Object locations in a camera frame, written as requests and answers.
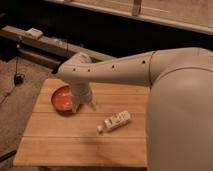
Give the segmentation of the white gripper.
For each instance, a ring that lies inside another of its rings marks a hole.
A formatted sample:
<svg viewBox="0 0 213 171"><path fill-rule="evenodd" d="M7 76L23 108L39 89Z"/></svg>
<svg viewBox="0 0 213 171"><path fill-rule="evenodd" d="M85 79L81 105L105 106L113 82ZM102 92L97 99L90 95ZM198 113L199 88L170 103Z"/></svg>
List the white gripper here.
<svg viewBox="0 0 213 171"><path fill-rule="evenodd" d="M96 104L91 101L92 91L88 83L71 83L70 90L72 94L73 113L77 113L80 104L88 104L93 111L96 111Z"/></svg>

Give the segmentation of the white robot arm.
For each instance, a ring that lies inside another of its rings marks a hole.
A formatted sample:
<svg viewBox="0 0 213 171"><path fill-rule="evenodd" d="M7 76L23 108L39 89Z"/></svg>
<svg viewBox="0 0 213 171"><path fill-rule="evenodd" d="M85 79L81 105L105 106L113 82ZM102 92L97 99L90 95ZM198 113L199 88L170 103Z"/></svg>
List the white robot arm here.
<svg viewBox="0 0 213 171"><path fill-rule="evenodd" d="M74 106L92 101L92 82L148 86L148 171L213 171L212 51L157 50L98 63L80 52L56 75L70 85Z"/></svg>

